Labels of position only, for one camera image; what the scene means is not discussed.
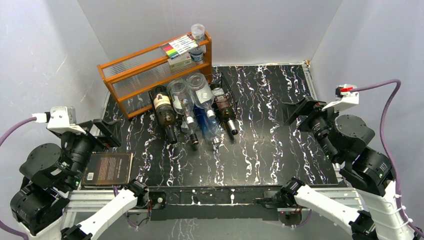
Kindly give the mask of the dark green wine bottle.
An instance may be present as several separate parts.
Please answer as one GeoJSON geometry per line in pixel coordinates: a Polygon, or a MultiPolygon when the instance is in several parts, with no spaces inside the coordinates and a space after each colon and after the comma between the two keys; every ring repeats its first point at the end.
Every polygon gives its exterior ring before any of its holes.
{"type": "Polygon", "coordinates": [[[153,87],[148,94],[158,125],[163,128],[168,142],[173,145],[176,144],[178,142],[174,130],[176,114],[167,88],[163,85],[157,85],[153,87]]]}

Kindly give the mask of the olive green wine bottle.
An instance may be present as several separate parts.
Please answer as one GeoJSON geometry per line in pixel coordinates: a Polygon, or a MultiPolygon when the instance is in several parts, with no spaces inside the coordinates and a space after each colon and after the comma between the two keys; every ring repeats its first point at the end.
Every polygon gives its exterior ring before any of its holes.
{"type": "Polygon", "coordinates": [[[239,131],[234,123],[236,115],[223,88],[218,84],[212,84],[211,92],[214,96],[214,103],[218,108],[219,118],[226,123],[232,135],[237,135],[239,131]]]}

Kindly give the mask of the clear whisky bottle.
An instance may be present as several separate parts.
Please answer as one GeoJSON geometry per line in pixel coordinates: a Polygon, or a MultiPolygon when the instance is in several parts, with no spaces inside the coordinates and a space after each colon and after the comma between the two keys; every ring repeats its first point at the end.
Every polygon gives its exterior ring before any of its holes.
{"type": "Polygon", "coordinates": [[[183,121],[181,124],[181,130],[189,137],[193,146],[199,144],[199,139],[196,134],[197,124],[195,124],[194,126],[188,126],[187,123],[183,121]]]}

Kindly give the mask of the clear bottle white cap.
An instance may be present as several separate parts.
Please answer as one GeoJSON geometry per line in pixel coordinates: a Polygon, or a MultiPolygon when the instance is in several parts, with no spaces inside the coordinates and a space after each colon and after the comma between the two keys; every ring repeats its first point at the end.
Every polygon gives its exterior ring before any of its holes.
{"type": "Polygon", "coordinates": [[[172,80],[167,90],[172,98],[174,110],[185,118],[185,122],[190,129],[197,127],[193,113],[194,103],[187,88],[187,82],[183,78],[172,80]]]}

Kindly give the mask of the blue glass bottle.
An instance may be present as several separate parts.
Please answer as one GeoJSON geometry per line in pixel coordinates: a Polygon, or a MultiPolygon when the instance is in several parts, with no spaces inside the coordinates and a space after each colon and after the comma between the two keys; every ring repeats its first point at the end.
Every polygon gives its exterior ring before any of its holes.
{"type": "Polygon", "coordinates": [[[218,147],[221,143],[222,130],[215,119],[209,119],[204,109],[197,106],[193,109],[204,138],[218,147]]]}

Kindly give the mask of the small clear bottle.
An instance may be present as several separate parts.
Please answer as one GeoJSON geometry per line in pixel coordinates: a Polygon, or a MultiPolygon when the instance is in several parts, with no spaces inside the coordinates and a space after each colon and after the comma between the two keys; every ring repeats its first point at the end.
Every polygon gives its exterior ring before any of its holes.
{"type": "Polygon", "coordinates": [[[202,73],[194,73],[187,79],[187,88],[193,97],[194,104],[203,109],[209,120],[216,118],[213,109],[214,95],[206,77],[202,73]]]}

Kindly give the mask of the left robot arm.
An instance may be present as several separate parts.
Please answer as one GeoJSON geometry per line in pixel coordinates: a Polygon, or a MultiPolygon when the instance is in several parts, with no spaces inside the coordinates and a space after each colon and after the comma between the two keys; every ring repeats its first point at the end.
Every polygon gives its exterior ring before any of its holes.
{"type": "Polygon", "coordinates": [[[102,119],[75,123],[47,114],[34,120],[60,139],[60,144],[44,143],[33,149],[20,166],[20,190],[12,197],[10,208],[20,229],[14,234],[25,240],[95,240],[128,210],[144,208],[150,202],[149,188],[131,180],[91,218],[61,228],[66,193],[76,190],[93,152],[102,152],[122,143],[120,121],[102,119]]]}

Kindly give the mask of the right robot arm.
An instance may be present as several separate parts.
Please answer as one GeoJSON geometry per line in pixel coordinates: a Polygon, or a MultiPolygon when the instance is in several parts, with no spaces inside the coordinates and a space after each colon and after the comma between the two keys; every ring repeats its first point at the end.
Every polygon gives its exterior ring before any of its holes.
{"type": "Polygon", "coordinates": [[[278,191],[266,191],[257,203],[270,209],[307,208],[343,228],[354,240],[420,240],[423,230],[402,218],[404,207],[397,204],[394,164],[385,154],[369,147],[375,132],[358,116],[340,114],[333,103],[310,96],[299,102],[285,102],[283,123],[298,117],[301,132],[311,133],[325,156],[343,164],[340,174],[363,198],[365,210],[341,204],[291,178],[278,191]]]}

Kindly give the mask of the dark book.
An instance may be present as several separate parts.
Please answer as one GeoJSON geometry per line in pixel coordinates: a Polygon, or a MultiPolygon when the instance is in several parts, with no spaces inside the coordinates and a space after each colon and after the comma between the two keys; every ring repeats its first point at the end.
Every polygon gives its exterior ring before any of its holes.
{"type": "Polygon", "coordinates": [[[133,162],[132,153],[96,153],[85,167],[81,186],[102,188],[129,183],[133,162]]]}

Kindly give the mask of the orange wooden shelf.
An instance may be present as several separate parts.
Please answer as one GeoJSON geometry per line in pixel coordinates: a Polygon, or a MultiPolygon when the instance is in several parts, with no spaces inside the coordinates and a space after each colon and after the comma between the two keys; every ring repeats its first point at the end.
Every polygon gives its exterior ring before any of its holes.
{"type": "Polygon", "coordinates": [[[199,42],[205,47],[201,61],[172,68],[169,56],[162,50],[163,41],[143,50],[97,65],[100,77],[126,119],[131,119],[152,108],[148,92],[157,85],[200,72],[208,82],[213,80],[212,38],[208,32],[199,42]]]}

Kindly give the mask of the marker pen set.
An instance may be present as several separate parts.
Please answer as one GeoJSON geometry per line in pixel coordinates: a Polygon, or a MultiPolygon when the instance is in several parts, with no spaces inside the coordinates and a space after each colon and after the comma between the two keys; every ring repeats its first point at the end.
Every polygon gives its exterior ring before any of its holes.
{"type": "Polygon", "coordinates": [[[160,48],[170,59],[175,59],[199,46],[199,43],[191,35],[185,34],[161,45],[160,48]]]}

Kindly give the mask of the white cardboard box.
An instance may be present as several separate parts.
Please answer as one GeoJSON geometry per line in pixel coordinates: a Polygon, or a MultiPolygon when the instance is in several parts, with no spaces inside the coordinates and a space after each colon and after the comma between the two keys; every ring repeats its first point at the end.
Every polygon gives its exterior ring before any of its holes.
{"type": "Polygon", "coordinates": [[[167,60],[171,70],[176,70],[191,64],[193,61],[189,52],[167,60]]]}

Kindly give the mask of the blue label jar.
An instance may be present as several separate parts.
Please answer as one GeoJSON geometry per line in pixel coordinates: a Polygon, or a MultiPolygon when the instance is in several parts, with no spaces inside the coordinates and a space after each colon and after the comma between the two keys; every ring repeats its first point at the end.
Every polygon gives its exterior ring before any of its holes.
{"type": "Polygon", "coordinates": [[[201,46],[193,48],[189,53],[193,62],[200,62],[204,57],[204,51],[201,46]]]}

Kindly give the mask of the clear plastic jar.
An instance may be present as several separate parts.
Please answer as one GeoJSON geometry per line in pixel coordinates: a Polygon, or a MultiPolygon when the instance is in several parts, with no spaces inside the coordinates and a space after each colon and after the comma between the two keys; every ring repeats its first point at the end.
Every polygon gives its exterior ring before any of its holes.
{"type": "Polygon", "coordinates": [[[190,28],[191,36],[196,41],[203,41],[205,39],[205,26],[200,23],[195,23],[190,28]]]}

